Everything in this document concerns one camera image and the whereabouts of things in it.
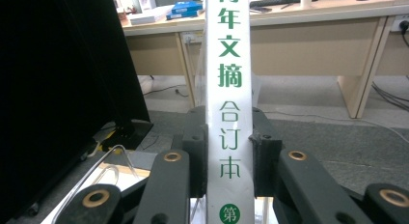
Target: wall socket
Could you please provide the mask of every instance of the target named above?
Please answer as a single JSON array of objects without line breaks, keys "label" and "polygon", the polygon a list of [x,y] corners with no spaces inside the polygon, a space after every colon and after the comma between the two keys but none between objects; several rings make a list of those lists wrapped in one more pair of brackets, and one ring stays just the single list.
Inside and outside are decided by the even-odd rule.
[{"label": "wall socket", "polygon": [[391,32],[400,32],[401,29],[399,27],[400,22],[402,21],[409,21],[409,14],[400,14],[395,17],[395,21],[392,24]]},{"label": "wall socket", "polygon": [[204,40],[204,31],[182,32],[184,43],[202,42]]}]

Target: computer monitor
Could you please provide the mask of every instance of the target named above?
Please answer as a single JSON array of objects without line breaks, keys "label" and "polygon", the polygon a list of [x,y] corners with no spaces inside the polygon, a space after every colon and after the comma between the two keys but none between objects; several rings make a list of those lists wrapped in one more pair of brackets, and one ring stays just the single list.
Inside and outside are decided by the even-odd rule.
[{"label": "computer monitor", "polygon": [[0,0],[0,14],[5,223],[40,200],[107,122],[129,149],[151,124],[113,0]]}]

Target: green circle logo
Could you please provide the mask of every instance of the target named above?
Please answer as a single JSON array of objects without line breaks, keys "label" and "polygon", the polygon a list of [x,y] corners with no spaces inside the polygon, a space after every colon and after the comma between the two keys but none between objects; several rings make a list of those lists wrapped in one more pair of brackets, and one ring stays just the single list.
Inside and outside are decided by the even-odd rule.
[{"label": "green circle logo", "polygon": [[240,210],[234,204],[225,204],[219,212],[223,224],[235,224],[240,220]]}]

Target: white desk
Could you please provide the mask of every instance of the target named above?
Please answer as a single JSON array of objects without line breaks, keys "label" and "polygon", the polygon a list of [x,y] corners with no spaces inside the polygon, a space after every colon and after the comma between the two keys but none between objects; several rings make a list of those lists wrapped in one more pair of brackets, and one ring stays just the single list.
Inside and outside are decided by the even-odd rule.
[{"label": "white desk", "polygon": [[[361,118],[375,75],[409,74],[409,48],[390,33],[409,0],[319,0],[251,14],[252,70],[261,75],[337,75],[351,118]],[[184,75],[194,104],[200,44],[182,32],[203,30],[197,18],[124,26],[138,74]]]}]

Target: book spine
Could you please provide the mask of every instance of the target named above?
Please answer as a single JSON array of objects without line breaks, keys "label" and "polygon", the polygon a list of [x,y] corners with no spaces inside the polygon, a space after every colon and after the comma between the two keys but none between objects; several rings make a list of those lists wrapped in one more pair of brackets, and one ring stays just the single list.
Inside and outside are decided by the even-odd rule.
[{"label": "book spine", "polygon": [[172,9],[172,14],[193,12],[193,11],[202,10],[203,8],[204,8],[203,5],[196,5],[196,6],[184,7],[184,8],[174,8]]},{"label": "book spine", "polygon": [[190,12],[185,12],[185,13],[179,13],[179,14],[167,14],[166,19],[176,19],[176,18],[184,18],[184,17],[196,17],[198,16],[200,11],[190,11]]}]

